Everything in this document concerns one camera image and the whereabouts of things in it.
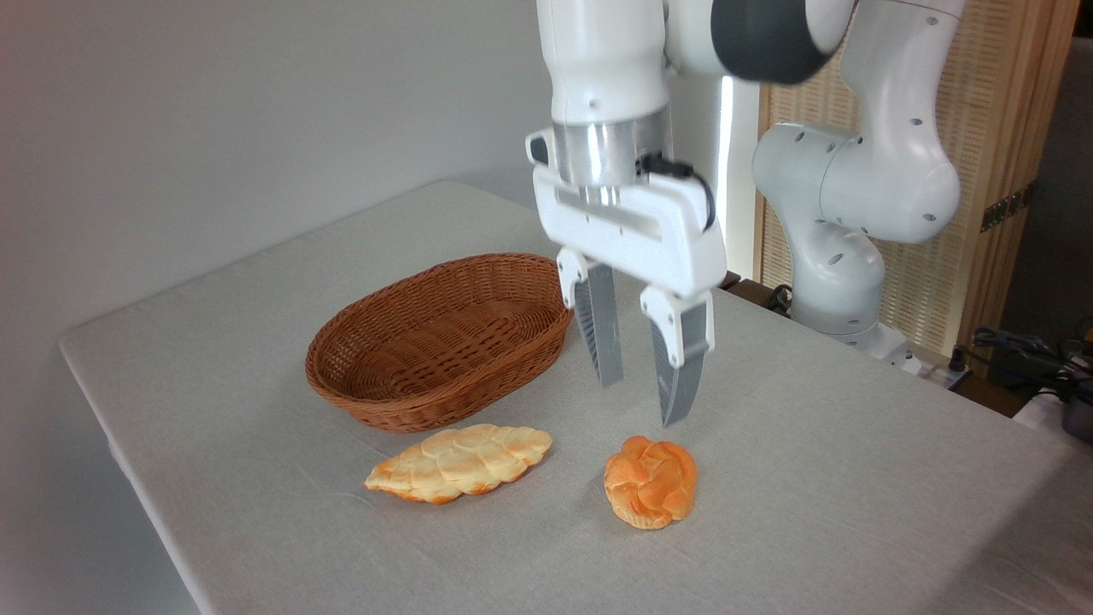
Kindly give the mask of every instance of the metal cylinder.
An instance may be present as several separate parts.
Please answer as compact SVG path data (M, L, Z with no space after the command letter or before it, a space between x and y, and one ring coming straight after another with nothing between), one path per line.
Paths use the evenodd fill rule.
M624 121L554 125L557 169L580 188L625 186L637 181L635 162L644 154L668 153L668 109Z

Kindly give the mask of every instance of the bread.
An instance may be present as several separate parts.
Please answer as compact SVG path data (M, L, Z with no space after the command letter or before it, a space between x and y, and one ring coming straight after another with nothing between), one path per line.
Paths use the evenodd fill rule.
M406 500L443 505L512 483L542 461L553 440L530 427L446 429L377 465L364 486Z
M638 530L659 530L694 508L698 466L686 449L634 436L611 456L603 488L615 516Z

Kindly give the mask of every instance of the braided bread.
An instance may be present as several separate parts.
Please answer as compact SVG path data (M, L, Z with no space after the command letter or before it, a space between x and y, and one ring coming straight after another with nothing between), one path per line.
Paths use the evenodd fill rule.
M638 530L681 521L694 507L698 466L686 449L634 436L611 456L603 488L615 516Z
M516 481L542 461L552 443L550 434L530 427L446 429L377 465L364 486L406 500L443 505Z

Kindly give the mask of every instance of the oval basket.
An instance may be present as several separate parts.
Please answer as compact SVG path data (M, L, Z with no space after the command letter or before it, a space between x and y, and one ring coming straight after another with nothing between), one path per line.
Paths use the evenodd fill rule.
M450 425L541 375L573 312L553 260L485 253L437 264L349 305L307 351L307 382L396 434Z

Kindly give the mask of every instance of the table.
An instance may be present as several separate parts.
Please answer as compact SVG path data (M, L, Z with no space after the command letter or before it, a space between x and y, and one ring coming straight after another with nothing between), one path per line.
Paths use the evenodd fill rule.
M541 465L443 507L363 489L424 436L322 402L308 343L372 291L504 250L555 247L528 209L442 181L62 338L203 612L1093 612L1089 459L727 293L680 424L659 425L619 275L622 383L599 387L572 328L550 370L459 425L545 429ZM603 463L635 434L696 459L685 521L612 515Z

